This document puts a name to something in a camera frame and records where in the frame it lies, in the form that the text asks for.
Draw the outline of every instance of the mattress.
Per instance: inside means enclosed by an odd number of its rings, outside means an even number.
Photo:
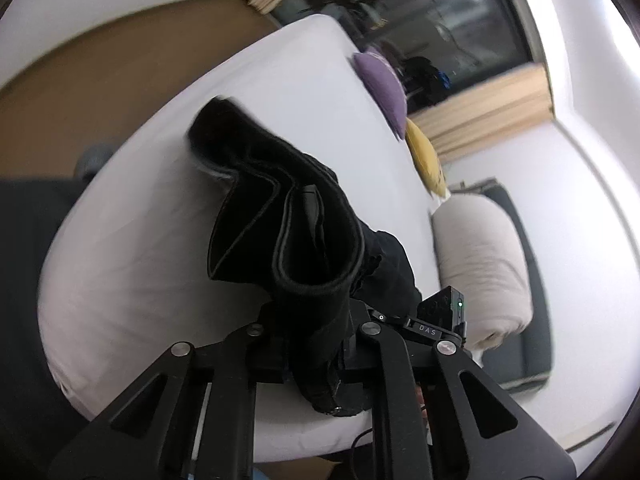
[[[404,245],[423,297],[439,290],[433,206],[406,144],[351,67],[337,22],[311,16],[239,52],[144,124],[92,181],[50,248],[38,320],[56,382],[91,418],[172,343],[220,341],[255,320],[266,293],[212,282],[207,244],[225,184],[199,172],[184,135],[216,95],[332,168],[356,214]],[[255,461],[351,445],[367,413],[316,413],[295,384],[259,384]]]

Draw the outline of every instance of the black electronic device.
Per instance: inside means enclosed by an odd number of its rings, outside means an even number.
[[[372,395],[376,480],[575,480],[571,457],[463,348],[463,305],[447,287],[417,318],[390,322],[350,300],[333,366]],[[56,456],[49,479],[250,480],[256,383],[288,374],[272,307],[220,343],[172,345]]]

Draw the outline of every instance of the metal bolt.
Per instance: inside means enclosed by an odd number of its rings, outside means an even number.
[[[438,341],[436,348],[438,352],[444,355],[453,355],[456,353],[456,345],[451,341]]]
[[[176,357],[183,357],[189,352],[191,352],[191,345],[184,341],[180,341],[171,347],[171,353]]]
[[[264,331],[264,328],[262,327],[261,324],[259,323],[251,323],[251,325],[249,325],[246,328],[246,332],[248,333],[248,335],[250,335],[251,337],[258,337],[259,335],[262,335],[262,332]]]
[[[360,330],[362,330],[367,335],[376,335],[380,333],[380,325],[378,323],[374,323],[373,321],[369,321],[363,323],[360,327]]]

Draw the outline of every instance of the wooden floor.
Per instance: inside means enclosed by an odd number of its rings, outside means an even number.
[[[0,90],[0,176],[71,175],[191,82],[275,30],[242,0],[144,10],[57,48]]]

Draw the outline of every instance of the pillow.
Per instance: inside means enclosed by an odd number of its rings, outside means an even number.
[[[406,143],[409,145],[415,169],[418,170],[424,185],[429,191],[445,197],[447,183],[438,154],[433,149],[431,141],[411,119],[406,120]]]
[[[465,297],[466,348],[499,346],[531,322],[529,275],[516,228],[482,195],[454,194],[433,214],[441,286]]]
[[[389,62],[375,48],[353,55],[358,77],[378,103],[394,133],[404,139],[406,127],[406,97],[402,83]]]

